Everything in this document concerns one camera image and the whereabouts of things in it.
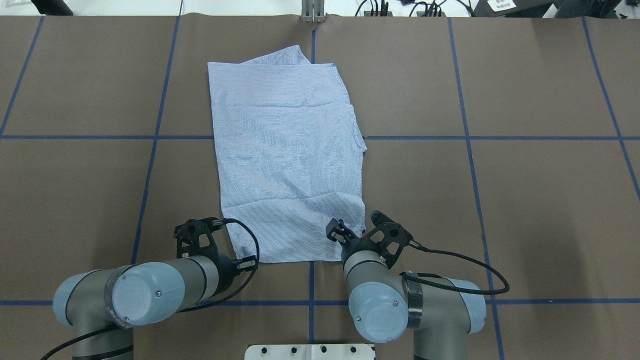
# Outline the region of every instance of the brown table surface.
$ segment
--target brown table surface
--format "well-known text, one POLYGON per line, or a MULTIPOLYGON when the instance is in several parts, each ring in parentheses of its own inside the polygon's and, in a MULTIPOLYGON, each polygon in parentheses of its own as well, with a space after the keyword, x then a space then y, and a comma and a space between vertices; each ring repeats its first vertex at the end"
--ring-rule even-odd
MULTIPOLYGON (((3 17, 0 358, 72 337, 51 311, 67 277, 171 259, 175 225, 220 215, 206 63, 294 44, 346 84, 367 212, 509 279, 470 359, 636 358, 638 33, 638 20, 3 17)), ((489 286, 481 268, 411 249, 401 270, 489 286)), ((136 329, 136 358, 365 342, 341 271, 262 265, 229 306, 136 329)), ((411 332, 377 352, 410 359, 411 332)))

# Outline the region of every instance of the folded fabric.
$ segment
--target folded fabric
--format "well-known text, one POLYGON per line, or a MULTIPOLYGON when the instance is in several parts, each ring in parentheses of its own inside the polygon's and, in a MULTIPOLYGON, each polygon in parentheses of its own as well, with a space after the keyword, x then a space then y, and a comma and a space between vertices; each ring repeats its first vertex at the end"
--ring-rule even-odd
MULTIPOLYGON (((223 215, 255 233, 263 262, 339 261, 325 227, 335 217, 364 230, 366 146, 335 65, 295 46, 208 66, 223 215)), ((228 231, 238 257, 255 253, 228 231)))

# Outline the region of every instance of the black cable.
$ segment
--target black cable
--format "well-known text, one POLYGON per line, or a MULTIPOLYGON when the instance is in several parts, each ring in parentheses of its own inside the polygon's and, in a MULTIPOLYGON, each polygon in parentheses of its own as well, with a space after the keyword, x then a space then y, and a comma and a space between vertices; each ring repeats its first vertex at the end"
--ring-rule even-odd
MULTIPOLYGON (((260 245, 258 244, 258 239, 256 239, 255 235, 253 234, 253 231, 251 231, 251 229, 249 229, 246 225, 244 225, 242 223, 242 221, 240 221, 240 220, 236 220, 234 218, 224 218, 222 220, 224 221, 225 224, 238 224, 238 225, 240 225, 247 233, 249 233, 249 235, 251 235, 251 239, 253 239, 253 242, 255 244, 255 263, 256 263, 256 265, 259 264, 260 263, 260 245)), ((190 311, 206 309, 208 307, 212 307, 212 306, 216 306, 216 305, 222 304, 223 302, 225 302, 225 301, 231 299, 232 297, 238 295, 238 293, 240 291, 242 291, 242 289, 244 289, 245 286, 247 286, 249 281, 251 281, 251 278, 255 274, 256 270, 257 270, 256 268, 251 270, 251 273, 246 278, 246 280, 242 283, 242 285, 240 285, 240 287, 236 291, 234 291, 233 293, 227 295, 226 297, 223 297, 220 300, 212 301, 212 302, 209 302, 209 303, 206 303, 206 304, 187 307, 186 309, 180 310, 178 312, 179 313, 188 313, 190 311)))
POLYGON ((429 4, 425 3, 424 1, 420 1, 419 3, 415 3, 413 8, 411 9, 411 12, 409 13, 409 17, 411 17, 411 15, 413 15, 413 11, 415 10, 415 8, 418 7, 418 5, 424 5, 424 12, 427 12, 427 7, 429 6, 429 4))
POLYGON ((419 284, 433 286, 434 288, 439 288, 439 289, 443 289, 443 290, 457 291, 459 293, 468 293, 468 294, 476 294, 476 295, 498 295, 498 294, 502 294, 502 293, 505 293, 505 292, 509 291, 510 287, 509 287, 509 283, 507 282, 507 279, 505 279, 504 276, 502 276, 502 274, 500 274, 496 269, 492 268, 490 265, 487 265, 487 264, 483 263, 482 261, 476 260, 474 258, 470 258, 470 257, 468 257, 466 255, 463 255, 463 254, 458 254, 457 252, 427 249, 424 246, 422 246, 421 244, 417 243, 415 240, 410 241, 409 242, 409 246, 411 246, 411 247, 413 247, 413 248, 415 248, 417 250, 427 252, 427 253, 455 256, 456 258, 464 259, 464 260, 467 260, 467 261, 471 261, 474 264, 478 264, 478 265, 484 267, 485 269, 489 270, 494 275, 496 275, 498 277, 498 279, 500 279, 500 281, 502 281, 502 283, 504 284, 504 287, 502 289, 498 289, 498 290, 465 289, 465 288, 459 288, 457 286, 439 284, 437 282, 420 279, 418 277, 409 276, 406 273, 402 273, 403 278, 406 279, 406 280, 417 282, 419 284))
POLYGON ((354 16, 358 16, 358 13, 360 12, 360 9, 362 8, 362 5, 364 5, 364 3, 366 3, 367 0, 362 0, 362 2, 360 3, 360 6, 358 6, 358 10, 356 10, 356 15, 354 16))
POLYGON ((600 13, 598 14, 599 18, 602 18, 602 12, 604 12, 604 9, 607 7, 607 2, 608 2, 608 0, 603 0, 602 1, 602 8, 600 9, 600 13))
POLYGON ((416 275, 418 275, 419 277, 435 277, 436 279, 442 279, 442 276, 438 274, 431 274, 428 272, 419 272, 419 273, 416 273, 416 275))
POLYGON ((431 3, 431 5, 429 6, 429 10, 427 10, 424 14, 422 14, 422 16, 426 16, 426 17, 431 17, 431 14, 433 13, 433 11, 436 8, 436 3, 435 1, 433 3, 431 3))
POLYGON ((465 4, 462 0, 456 0, 456 1, 461 3, 462 6, 464 6, 465 9, 467 9, 467 12, 469 13, 469 15, 471 15, 471 17, 474 16, 474 9, 471 7, 471 0, 469 0, 469 5, 465 4))
POLYGON ((104 334, 105 332, 113 331, 113 330, 116 330, 116 329, 119 329, 119 327, 116 324, 112 324, 112 325, 109 325, 109 326, 105 327, 104 329, 92 331, 92 332, 89 332, 88 334, 84 334, 84 335, 78 336, 77 338, 71 339, 71 340, 67 341, 66 343, 62 343, 62 344, 58 345, 57 347, 53 348, 50 352, 48 352, 46 355, 44 355, 40 360, 47 360, 53 354, 59 352, 60 350, 64 349, 65 347, 69 347, 69 346, 71 346, 71 345, 73 345, 75 343, 78 343, 78 342, 83 341, 85 339, 91 338, 92 336, 104 334))
POLYGON ((444 3, 446 3, 447 0, 443 0, 440 4, 436 4, 436 9, 433 12, 433 16, 434 17, 441 17, 442 16, 442 5, 444 3))

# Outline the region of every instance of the blue tape line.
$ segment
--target blue tape line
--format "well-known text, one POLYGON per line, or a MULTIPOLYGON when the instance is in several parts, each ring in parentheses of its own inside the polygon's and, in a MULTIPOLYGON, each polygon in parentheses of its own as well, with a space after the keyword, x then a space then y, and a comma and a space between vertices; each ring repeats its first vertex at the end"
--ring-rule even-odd
POLYGON ((316 306, 349 306, 348 300, 316 300, 316 306))
POLYGON ((496 305, 640 304, 640 299, 495 299, 496 305))
POLYGON ((634 187, 636 188, 636 195, 638 197, 638 200, 640 200, 640 186, 638 185, 638 181, 636 179, 636 174, 634 173, 634 169, 631 166, 631 160, 629 160, 627 147, 625 147, 625 142, 622 139, 622 133, 620 133, 620 127, 618 126, 618 121, 616 120, 616 114, 613 112, 613 106, 611 106, 611 100, 609 99, 607 88, 604 86, 604 81, 602 80, 600 68, 598 67, 598 61, 596 60, 596 55, 593 52, 593 46, 591 45, 591 37, 589 36, 589 29, 587 28, 587 19, 584 16, 582 17, 582 27, 584 28, 584 36, 586 37, 587 45, 589 46, 589 53, 591 53, 591 60, 593 61, 593 67, 596 70, 596 75, 598 76, 598 82, 600 82, 600 88, 602 89, 602 94, 604 95, 604 99, 607 103, 609 114, 611 115, 611 121, 613 121, 613 127, 616 129, 616 134, 618 135, 618 140, 620 141, 620 147, 622 148, 622 154, 624 155, 625 162, 627 163, 629 175, 631 175, 631 181, 633 182, 634 187))
POLYGON ((466 136, 365 136, 364 140, 465 140, 466 136))
POLYGON ((36 46, 36 41, 38 40, 38 35, 40 34, 40 29, 42 29, 43 23, 44 23, 44 16, 41 16, 40 21, 38 22, 38 27, 36 28, 36 33, 33 34, 33 39, 31 41, 31 46, 29 46, 27 57, 24 59, 24 63, 22 64, 22 70, 20 70, 18 81, 15 82, 15 88, 13 88, 13 93, 11 94, 9 105, 6 107, 6 112, 4 113, 4 120, 2 121, 2 126, 0 126, 0 136, 2 136, 2 134, 4 133, 4 129, 6 128, 6 123, 9 121, 9 115, 11 115, 11 109, 13 108, 13 103, 15 102, 16 96, 18 96, 18 89, 20 88, 20 84, 22 83, 22 78, 24 77, 24 73, 25 71, 27 71, 27 65, 29 64, 29 59, 31 59, 31 54, 33 53, 33 48, 36 46))
POLYGON ((237 300, 225 301, 218 306, 307 306, 309 302, 306 300, 237 300))
POLYGON ((615 136, 469 136, 471 140, 617 140, 615 136))
MULTIPOLYGON (((154 140, 154 135, 3 135, 15 140, 154 140)), ((158 135, 158 140, 213 140, 213 135, 158 135)))
MULTIPOLYGON (((153 140, 154 135, 3 135, 14 140, 153 140)), ((213 140, 213 135, 158 135, 158 140, 213 140)), ((488 136, 488 135, 390 135, 365 136, 364 140, 570 140, 618 141, 617 136, 488 136)), ((623 136, 624 141, 637 141, 640 136, 623 136)))
POLYGON ((316 30, 311 31, 311 63, 316 63, 316 30))
MULTIPOLYGON (((462 81, 460 80, 460 68, 458 67, 458 55, 456 52, 456 41, 453 35, 453 24, 451 22, 451 18, 447 18, 449 23, 449 38, 451 39, 451 52, 453 55, 453 65, 456 71, 456 82, 458 84, 458 98, 460 100, 460 111, 462 114, 462 124, 465 128, 465 138, 467 141, 467 155, 469 157, 469 166, 471 168, 471 180, 474 185, 474 196, 476 197, 476 211, 478 213, 478 218, 480 220, 480 231, 482 236, 482 243, 484 247, 484 262, 487 265, 491 265, 489 260, 489 247, 486 243, 486 231, 484 230, 484 218, 482 214, 482 205, 480 204, 480 192, 478 190, 478 183, 476 177, 476 166, 474 164, 473 151, 471 148, 471 139, 469 137, 469 126, 467 123, 467 111, 465 109, 465 100, 462 94, 462 81)), ((489 269, 486 271, 487 281, 489 283, 489 289, 493 290, 493 277, 489 269)), ((500 332, 500 320, 498 318, 498 307, 493 303, 495 300, 495 295, 491 295, 492 300, 492 313, 493 313, 493 325, 495 327, 495 339, 498 346, 498 355, 500 360, 504 360, 504 349, 502 346, 502 334, 500 332)))
POLYGON ((156 158, 156 148, 158 144, 158 138, 160 135, 160 125, 162 124, 162 115, 164 111, 164 100, 166 99, 166 89, 169 87, 169 75, 171 74, 171 64, 173 61, 173 51, 175 50, 175 40, 178 35, 178 25, 180 24, 180 17, 175 17, 175 25, 173 27, 173 39, 171 41, 171 50, 169 52, 169 61, 166 64, 166 74, 164 75, 164 85, 162 89, 162 98, 160 100, 160 109, 158 110, 158 119, 156 121, 156 132, 154 134, 154 143, 151 146, 151 156, 149 157, 149 166, 147 169, 147 179, 145 180, 145 190, 142 193, 142 205, 140 206, 140 215, 138 216, 138 226, 136 228, 136 239, 133 243, 133 252, 131 254, 131 263, 135 264, 138 259, 138 246, 140 245, 140 235, 142 233, 142 219, 145 216, 145 210, 147 208, 147 198, 149 195, 149 181, 151 180, 151 171, 154 167, 154 160, 156 158))
POLYGON ((316 342, 314 312, 316 305, 316 262, 309 261, 309 343, 316 342))
POLYGON ((159 135, 160 140, 213 140, 213 135, 159 135))
POLYGON ((18 140, 151 140, 152 135, 4 135, 18 140))
MULTIPOLYGON (((51 300, 0 300, 0 306, 51 306, 51 300)), ((203 301, 198 305, 208 304, 203 301)), ((493 299, 487 305, 640 304, 640 298, 493 299)), ((349 306, 347 300, 315 300, 315 306, 349 306)), ((308 300, 230 300, 219 306, 309 306, 308 300)))
POLYGON ((0 306, 52 306, 53 300, 0 300, 0 306))

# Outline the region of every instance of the metal bracket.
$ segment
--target metal bracket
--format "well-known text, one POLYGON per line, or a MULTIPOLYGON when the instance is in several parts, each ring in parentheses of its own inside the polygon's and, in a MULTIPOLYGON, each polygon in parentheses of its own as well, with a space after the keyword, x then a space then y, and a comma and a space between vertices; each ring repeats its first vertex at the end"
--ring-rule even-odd
POLYGON ((324 22, 324 0, 302 0, 302 22, 324 22))
POLYGON ((375 360, 372 344, 251 345, 244 360, 375 360))

